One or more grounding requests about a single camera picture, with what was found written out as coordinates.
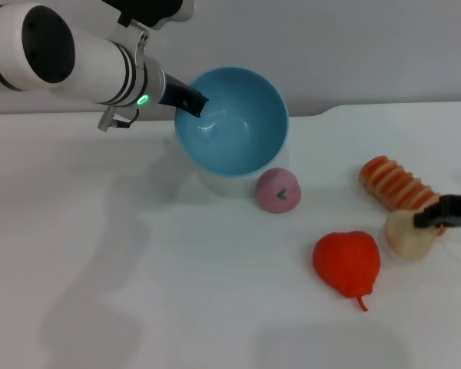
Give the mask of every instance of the white wall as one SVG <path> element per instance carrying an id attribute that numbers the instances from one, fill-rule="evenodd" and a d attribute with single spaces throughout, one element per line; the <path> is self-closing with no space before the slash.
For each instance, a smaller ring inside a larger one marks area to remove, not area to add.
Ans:
<path id="1" fill-rule="evenodd" d="M 98 36 L 118 17 L 101 0 L 42 2 Z M 461 100 L 461 0 L 196 2 L 190 22 L 152 32 L 148 47 L 182 81 L 246 66 L 280 89 L 292 115 L 340 104 Z M 0 112 L 98 109 L 44 92 L 0 96 Z"/>

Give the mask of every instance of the toy food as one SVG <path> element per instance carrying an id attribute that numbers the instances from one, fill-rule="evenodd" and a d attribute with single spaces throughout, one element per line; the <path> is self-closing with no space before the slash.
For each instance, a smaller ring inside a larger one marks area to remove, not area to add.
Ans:
<path id="1" fill-rule="evenodd" d="M 360 182 L 391 211 L 423 210 L 440 197 L 430 186 L 425 186 L 386 156 L 378 156 L 365 164 L 360 171 Z"/>
<path id="2" fill-rule="evenodd" d="M 440 228 L 415 228 L 413 216 L 417 211 L 397 210 L 387 218 L 384 232 L 387 244 L 401 258 L 410 261 L 423 259 L 440 233 Z"/>
<path id="3" fill-rule="evenodd" d="M 346 298 L 356 298 L 367 311 L 362 296 L 371 294 L 380 270 L 376 242 L 366 232 L 330 233 L 314 248 L 313 266 L 329 286 Z"/>
<path id="4" fill-rule="evenodd" d="M 280 214 L 292 210 L 299 204 L 300 196 L 299 182 L 287 169 L 270 169 L 258 179 L 256 200 L 265 211 Z"/>

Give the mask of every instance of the pink toy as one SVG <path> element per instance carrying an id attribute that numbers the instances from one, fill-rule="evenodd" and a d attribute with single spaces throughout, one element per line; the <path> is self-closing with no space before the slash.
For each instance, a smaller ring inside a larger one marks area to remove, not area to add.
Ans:
<path id="1" fill-rule="evenodd" d="M 299 204 L 300 187 L 287 169 L 265 171 L 256 185 L 256 200 L 261 208 L 274 214 L 285 213 Z"/>

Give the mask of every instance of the white tabletop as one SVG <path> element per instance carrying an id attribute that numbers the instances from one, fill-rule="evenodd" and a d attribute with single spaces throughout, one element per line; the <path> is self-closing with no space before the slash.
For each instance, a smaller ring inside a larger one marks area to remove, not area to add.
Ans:
<path id="1" fill-rule="evenodd" d="M 367 313 L 309 269 L 331 231 L 384 250 L 371 158 L 461 193 L 461 103 L 292 118 L 283 215 L 207 191 L 170 122 L 99 116 L 0 116 L 0 369 L 461 369 L 461 229 L 418 264 L 382 251 Z"/>

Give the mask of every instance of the blue bowl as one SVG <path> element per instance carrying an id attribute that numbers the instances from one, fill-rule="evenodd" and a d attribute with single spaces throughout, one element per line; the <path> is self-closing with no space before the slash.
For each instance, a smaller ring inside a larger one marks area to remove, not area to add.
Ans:
<path id="1" fill-rule="evenodd" d="M 224 177 L 250 175 L 280 153 L 289 115 L 279 92 L 265 78 L 244 68 L 219 68 L 191 87 L 209 102 L 200 118 L 178 110 L 176 135 L 203 169 Z"/>

